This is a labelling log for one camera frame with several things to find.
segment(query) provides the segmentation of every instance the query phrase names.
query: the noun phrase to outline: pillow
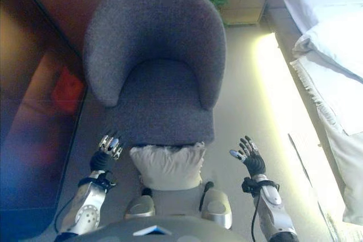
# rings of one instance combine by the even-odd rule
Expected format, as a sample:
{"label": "pillow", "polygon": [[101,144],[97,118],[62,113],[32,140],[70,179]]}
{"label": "pillow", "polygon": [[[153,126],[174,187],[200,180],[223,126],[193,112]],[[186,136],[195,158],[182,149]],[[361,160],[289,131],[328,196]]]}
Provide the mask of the pillow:
{"label": "pillow", "polygon": [[146,187],[186,190],[202,182],[200,168],[205,150],[203,142],[182,148],[145,146],[133,147],[130,156]]}
{"label": "pillow", "polygon": [[295,57],[310,50],[363,81],[363,10],[320,22],[305,32],[293,48]]}

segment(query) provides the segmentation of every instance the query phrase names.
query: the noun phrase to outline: bed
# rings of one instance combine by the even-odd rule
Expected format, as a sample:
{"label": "bed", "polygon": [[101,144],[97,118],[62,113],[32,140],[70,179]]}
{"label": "bed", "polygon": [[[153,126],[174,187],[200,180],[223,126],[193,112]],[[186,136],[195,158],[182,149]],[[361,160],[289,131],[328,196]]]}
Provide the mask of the bed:
{"label": "bed", "polygon": [[284,0],[302,36],[296,70],[345,188],[343,221],[363,226],[363,0]]}

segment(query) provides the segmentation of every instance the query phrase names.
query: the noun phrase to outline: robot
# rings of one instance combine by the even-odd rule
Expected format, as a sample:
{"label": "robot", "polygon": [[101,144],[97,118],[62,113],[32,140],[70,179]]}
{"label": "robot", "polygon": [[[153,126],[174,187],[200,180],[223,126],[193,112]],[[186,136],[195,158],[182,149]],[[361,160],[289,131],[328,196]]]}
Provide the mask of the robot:
{"label": "robot", "polygon": [[[230,154],[248,169],[250,177],[244,178],[242,189],[250,193],[256,207],[252,220],[258,213],[260,227],[267,241],[298,241],[292,220],[284,209],[278,193],[279,185],[267,179],[265,164],[256,144],[249,137],[240,139],[241,150]],[[91,158],[91,174],[78,184],[70,211],[63,219],[60,241],[246,241],[233,231],[232,212],[227,195],[213,188],[208,182],[201,198],[199,210],[202,218],[192,216],[157,216],[150,189],[130,202],[124,220],[98,228],[100,209],[107,192],[116,183],[109,180],[109,169],[123,150],[119,139],[106,134],[98,151]]]}

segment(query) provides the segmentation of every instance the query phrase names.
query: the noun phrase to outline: gray armchair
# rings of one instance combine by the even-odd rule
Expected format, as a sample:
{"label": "gray armchair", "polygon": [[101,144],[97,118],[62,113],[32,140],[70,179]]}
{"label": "gray armchair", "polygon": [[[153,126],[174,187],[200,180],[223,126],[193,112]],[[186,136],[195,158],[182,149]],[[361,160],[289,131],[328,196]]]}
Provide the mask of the gray armchair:
{"label": "gray armchair", "polygon": [[86,79],[130,145],[214,139],[225,32],[208,0],[102,0],[87,29]]}

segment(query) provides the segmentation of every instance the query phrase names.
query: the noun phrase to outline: armchair seat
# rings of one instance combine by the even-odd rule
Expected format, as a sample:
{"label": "armchair seat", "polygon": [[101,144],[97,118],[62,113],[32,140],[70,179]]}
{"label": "armchair seat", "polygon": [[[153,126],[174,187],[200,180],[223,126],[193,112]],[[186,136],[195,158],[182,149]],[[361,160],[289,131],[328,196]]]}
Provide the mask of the armchair seat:
{"label": "armchair seat", "polygon": [[131,146],[210,143],[214,138],[213,111],[201,107],[196,77],[179,61],[137,65],[106,117],[106,124],[113,124]]}

